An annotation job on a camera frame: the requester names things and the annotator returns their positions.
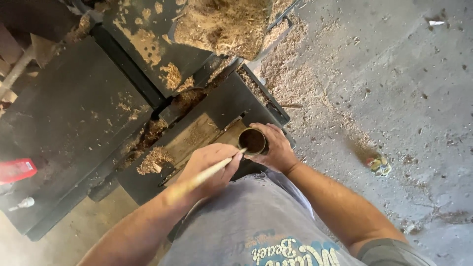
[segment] person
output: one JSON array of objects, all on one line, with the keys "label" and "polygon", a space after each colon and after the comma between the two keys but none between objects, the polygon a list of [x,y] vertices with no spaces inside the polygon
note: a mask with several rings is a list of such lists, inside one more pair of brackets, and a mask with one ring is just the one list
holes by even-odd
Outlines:
[{"label": "person", "polygon": [[[147,265],[185,217],[160,266],[433,266],[372,204],[294,155],[281,129],[251,124],[269,142],[268,167],[230,182],[242,154],[215,143],[194,151],[178,180],[115,225],[79,265]],[[200,187],[180,192],[217,162],[232,161]],[[340,240],[316,226],[315,214]]]}]

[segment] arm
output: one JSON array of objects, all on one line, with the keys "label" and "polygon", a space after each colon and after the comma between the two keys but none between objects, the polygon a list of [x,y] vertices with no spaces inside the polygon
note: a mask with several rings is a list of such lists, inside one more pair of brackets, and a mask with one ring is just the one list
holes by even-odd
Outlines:
[{"label": "arm", "polygon": [[269,141],[266,156],[255,162],[282,172],[306,196],[313,209],[335,236],[356,256],[374,239],[396,239],[408,243],[404,235],[371,203],[335,180],[301,163],[281,129],[272,124],[251,124]]},{"label": "arm", "polygon": [[[182,194],[186,183],[215,163],[232,161],[197,189]],[[223,190],[238,169],[242,154],[216,143],[196,150],[178,180],[107,232],[79,262],[82,266],[147,265],[174,225],[201,199]]]}]

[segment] red bottle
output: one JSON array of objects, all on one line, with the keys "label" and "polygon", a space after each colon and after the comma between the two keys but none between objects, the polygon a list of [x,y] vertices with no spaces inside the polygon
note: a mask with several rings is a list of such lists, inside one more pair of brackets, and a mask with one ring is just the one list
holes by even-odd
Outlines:
[{"label": "red bottle", "polygon": [[0,185],[32,177],[37,171],[30,158],[0,162]]}]

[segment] hand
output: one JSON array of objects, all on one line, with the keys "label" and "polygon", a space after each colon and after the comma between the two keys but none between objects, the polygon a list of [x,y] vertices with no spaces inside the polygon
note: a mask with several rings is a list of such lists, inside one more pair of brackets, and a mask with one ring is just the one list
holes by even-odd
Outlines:
[{"label": "hand", "polygon": [[197,200],[215,195],[228,185],[230,179],[238,170],[242,156],[242,153],[240,153],[236,147],[222,143],[214,143],[197,149],[192,153],[191,158],[176,183],[192,181],[197,174],[205,169],[221,160],[233,157],[229,164],[192,191],[192,195],[195,196]]},{"label": "hand", "polygon": [[245,155],[245,158],[262,164],[273,171],[281,172],[284,175],[289,174],[300,163],[291,149],[291,144],[280,128],[273,124],[263,125],[260,123],[250,124],[250,127],[256,128],[264,134],[269,143],[269,151],[267,155]]}]

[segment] gray t-shirt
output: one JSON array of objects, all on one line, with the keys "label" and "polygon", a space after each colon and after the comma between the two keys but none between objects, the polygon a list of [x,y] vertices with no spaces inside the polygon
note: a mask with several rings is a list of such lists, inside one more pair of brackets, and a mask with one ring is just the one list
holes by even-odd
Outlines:
[{"label": "gray t-shirt", "polygon": [[410,246],[374,240],[350,256],[315,225],[312,208],[282,174],[230,182],[183,221],[160,266],[433,266]]}]

